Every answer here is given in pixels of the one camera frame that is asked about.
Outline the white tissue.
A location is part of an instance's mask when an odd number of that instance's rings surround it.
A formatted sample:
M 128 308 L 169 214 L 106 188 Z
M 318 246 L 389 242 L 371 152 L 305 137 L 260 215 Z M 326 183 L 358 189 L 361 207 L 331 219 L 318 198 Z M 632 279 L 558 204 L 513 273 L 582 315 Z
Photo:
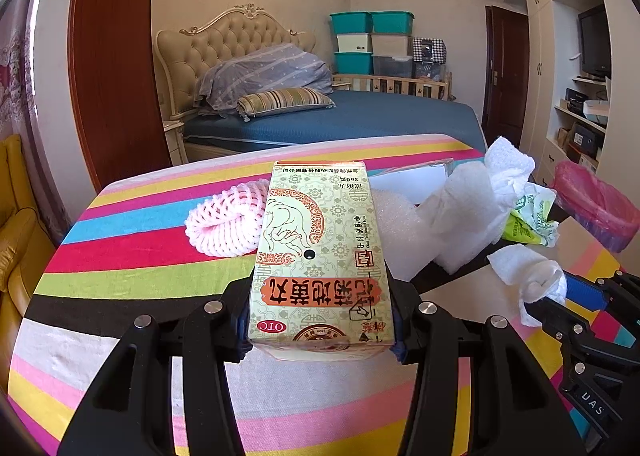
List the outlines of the white tissue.
M 564 305 L 567 281 L 557 261 L 549 260 L 524 245 L 506 246 L 487 257 L 489 265 L 506 286 L 518 289 L 521 324 L 540 327 L 541 321 L 526 311 L 526 304 L 549 298 Z

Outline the green printed plastic bag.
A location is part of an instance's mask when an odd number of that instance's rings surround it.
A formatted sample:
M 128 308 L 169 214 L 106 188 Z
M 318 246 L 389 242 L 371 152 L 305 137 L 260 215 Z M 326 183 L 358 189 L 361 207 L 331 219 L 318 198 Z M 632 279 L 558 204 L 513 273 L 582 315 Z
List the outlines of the green printed plastic bag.
M 548 187 L 526 183 L 524 195 L 518 199 L 504 225 L 502 238 L 553 248 L 559 239 L 559 223 L 549 219 L 556 192 Z

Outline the white foam sheet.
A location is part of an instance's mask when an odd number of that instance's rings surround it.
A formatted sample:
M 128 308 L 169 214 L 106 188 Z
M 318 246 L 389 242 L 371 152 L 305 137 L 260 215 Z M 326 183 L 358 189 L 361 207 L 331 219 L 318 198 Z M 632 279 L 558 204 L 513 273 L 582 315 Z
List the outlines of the white foam sheet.
M 403 281 L 433 261 L 456 272 L 497 240 L 509 213 L 480 162 L 459 165 L 420 205 L 389 190 L 375 189 L 372 196 L 385 262 Z

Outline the pink foam fruit net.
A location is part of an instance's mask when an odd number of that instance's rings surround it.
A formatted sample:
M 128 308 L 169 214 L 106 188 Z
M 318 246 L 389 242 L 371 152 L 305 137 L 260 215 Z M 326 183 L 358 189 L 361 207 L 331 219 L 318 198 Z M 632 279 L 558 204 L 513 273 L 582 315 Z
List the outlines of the pink foam fruit net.
M 257 249 L 269 182 L 239 183 L 192 209 L 184 225 L 190 245 L 207 257 L 242 257 Z

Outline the cream patterned medicine box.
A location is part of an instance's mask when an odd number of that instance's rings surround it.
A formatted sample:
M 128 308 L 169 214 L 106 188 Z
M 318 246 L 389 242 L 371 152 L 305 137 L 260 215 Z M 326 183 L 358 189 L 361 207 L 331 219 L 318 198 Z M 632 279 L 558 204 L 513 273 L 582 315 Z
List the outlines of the cream patterned medicine box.
M 248 341 L 282 361 L 362 360 L 394 344 L 364 163 L 273 165 L 248 312 Z

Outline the small white carton box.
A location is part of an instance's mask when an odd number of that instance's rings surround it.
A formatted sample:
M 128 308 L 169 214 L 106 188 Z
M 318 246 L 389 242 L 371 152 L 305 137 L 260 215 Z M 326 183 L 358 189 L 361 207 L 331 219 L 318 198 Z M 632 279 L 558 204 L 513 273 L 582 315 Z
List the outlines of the small white carton box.
M 445 185 L 453 169 L 454 160 L 451 158 L 430 161 L 370 175 L 369 183 L 372 189 L 400 194 L 413 205 L 420 205 Z

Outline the striped colourful table cloth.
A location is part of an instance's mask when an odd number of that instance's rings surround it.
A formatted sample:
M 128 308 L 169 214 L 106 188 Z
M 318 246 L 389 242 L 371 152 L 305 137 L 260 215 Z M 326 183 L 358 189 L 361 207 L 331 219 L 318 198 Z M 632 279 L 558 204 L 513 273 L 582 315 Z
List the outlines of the striped colourful table cloth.
M 497 240 L 534 161 L 444 135 L 138 176 L 52 257 L 9 400 L 51 455 L 634 455 L 639 280 Z

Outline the dark wooden door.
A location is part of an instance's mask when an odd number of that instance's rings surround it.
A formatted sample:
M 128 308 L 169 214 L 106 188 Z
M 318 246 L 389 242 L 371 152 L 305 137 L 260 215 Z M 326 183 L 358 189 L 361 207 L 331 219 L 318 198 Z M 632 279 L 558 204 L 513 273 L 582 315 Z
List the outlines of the dark wooden door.
M 502 136 L 518 147 L 529 78 L 528 17 L 486 6 L 487 62 L 482 130 L 488 145 Z

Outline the pink lace curtain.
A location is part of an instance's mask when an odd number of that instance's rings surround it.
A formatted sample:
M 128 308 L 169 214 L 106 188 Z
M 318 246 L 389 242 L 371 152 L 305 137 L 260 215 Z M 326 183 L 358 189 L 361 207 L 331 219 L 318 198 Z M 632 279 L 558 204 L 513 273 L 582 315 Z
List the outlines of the pink lace curtain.
M 35 101 L 32 16 L 37 0 L 9 0 L 1 9 L 1 136 L 21 137 L 30 187 L 43 226 L 59 245 L 70 217 L 55 186 L 39 130 Z

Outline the grey clear storage bin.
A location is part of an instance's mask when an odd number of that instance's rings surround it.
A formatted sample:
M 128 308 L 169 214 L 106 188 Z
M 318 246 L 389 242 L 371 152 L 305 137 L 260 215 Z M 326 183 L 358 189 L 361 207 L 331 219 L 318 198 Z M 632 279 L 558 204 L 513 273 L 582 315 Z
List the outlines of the grey clear storage bin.
M 373 73 L 391 78 L 412 78 L 413 58 L 411 56 L 372 56 Z

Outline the grey folded duvet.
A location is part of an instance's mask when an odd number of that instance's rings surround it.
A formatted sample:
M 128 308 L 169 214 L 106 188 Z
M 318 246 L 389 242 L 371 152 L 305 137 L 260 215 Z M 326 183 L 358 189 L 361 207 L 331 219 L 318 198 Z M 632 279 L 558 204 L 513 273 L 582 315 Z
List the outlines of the grey folded duvet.
M 221 61 L 195 83 L 194 106 L 217 113 L 236 108 L 244 95 L 308 87 L 333 92 L 332 73 L 318 56 L 294 44 L 278 44 Z

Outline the teal storage bin top right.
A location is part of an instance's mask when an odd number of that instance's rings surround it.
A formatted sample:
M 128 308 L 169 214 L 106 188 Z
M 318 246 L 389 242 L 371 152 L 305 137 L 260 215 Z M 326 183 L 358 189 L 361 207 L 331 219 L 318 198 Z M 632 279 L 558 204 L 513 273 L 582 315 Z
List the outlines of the teal storage bin top right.
M 379 34 L 411 35 L 414 15 L 402 10 L 371 12 L 372 30 Z

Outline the white storage bin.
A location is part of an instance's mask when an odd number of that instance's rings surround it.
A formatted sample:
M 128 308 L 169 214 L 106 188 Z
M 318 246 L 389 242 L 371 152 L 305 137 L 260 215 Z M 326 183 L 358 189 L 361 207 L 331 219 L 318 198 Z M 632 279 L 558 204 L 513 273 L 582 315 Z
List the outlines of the white storage bin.
M 369 33 L 337 34 L 337 52 L 365 52 L 371 54 L 371 38 Z

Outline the teal storage bin top left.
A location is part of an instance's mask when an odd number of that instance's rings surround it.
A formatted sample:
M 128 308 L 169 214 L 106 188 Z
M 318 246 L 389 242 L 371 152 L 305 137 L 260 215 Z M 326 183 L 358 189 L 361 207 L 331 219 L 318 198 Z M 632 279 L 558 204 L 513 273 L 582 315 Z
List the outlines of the teal storage bin top left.
M 330 15 L 332 31 L 335 35 L 372 32 L 370 12 L 334 12 Z

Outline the wooden crib rail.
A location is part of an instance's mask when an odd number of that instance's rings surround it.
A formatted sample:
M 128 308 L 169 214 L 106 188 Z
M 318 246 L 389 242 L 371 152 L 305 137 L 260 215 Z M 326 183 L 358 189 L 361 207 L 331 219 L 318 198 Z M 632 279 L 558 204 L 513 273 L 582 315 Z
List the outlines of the wooden crib rail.
M 352 73 L 335 73 L 332 76 L 334 90 L 390 93 L 455 101 L 456 98 L 451 94 L 451 83 L 451 73 L 446 75 L 445 81 L 435 81 L 431 78 L 396 78 L 396 76 Z

